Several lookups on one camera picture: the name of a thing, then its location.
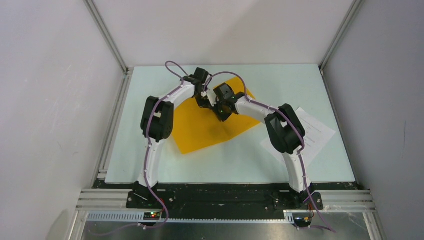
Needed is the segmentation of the orange file folder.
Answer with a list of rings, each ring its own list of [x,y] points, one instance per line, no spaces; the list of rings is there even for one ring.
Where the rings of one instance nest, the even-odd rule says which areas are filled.
[[[199,107],[191,97],[174,110],[171,136],[180,153],[185,155],[230,141],[260,123],[234,113],[226,121],[219,121],[212,110]]]

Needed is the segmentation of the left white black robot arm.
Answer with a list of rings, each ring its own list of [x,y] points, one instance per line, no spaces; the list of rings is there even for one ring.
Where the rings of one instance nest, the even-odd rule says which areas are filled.
[[[174,129],[175,110],[187,100],[194,101],[194,105],[206,113],[215,115],[217,109],[215,93],[208,89],[208,80],[212,78],[207,70],[196,68],[190,75],[181,76],[177,87],[161,96],[149,96],[146,99],[140,128],[146,140],[146,152],[143,168],[133,189],[138,201],[145,208],[152,208],[157,204],[158,195],[153,187],[158,183],[158,167],[162,149],[166,140]]]

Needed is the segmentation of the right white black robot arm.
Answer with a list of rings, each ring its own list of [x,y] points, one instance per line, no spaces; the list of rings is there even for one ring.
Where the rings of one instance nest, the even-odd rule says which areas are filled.
[[[283,157],[288,172],[291,204],[297,209],[309,206],[318,211],[302,157],[306,131],[293,108],[289,104],[278,108],[266,105],[244,92],[234,93],[226,83],[209,91],[208,98],[220,121],[237,114],[251,117],[266,126],[270,143]]]

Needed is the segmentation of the white paper sheet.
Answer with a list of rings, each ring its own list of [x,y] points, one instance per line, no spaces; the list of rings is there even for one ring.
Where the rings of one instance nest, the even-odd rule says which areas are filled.
[[[301,107],[298,107],[295,113],[305,129],[305,149],[302,151],[305,167],[308,168],[315,162],[320,164],[326,163],[329,166],[333,166],[336,160],[329,155],[327,151],[331,148],[329,143],[336,131],[307,113]],[[262,151],[266,152],[265,158],[267,161],[282,165],[284,168],[286,167],[282,154],[275,150],[269,138],[261,140],[258,146]]]

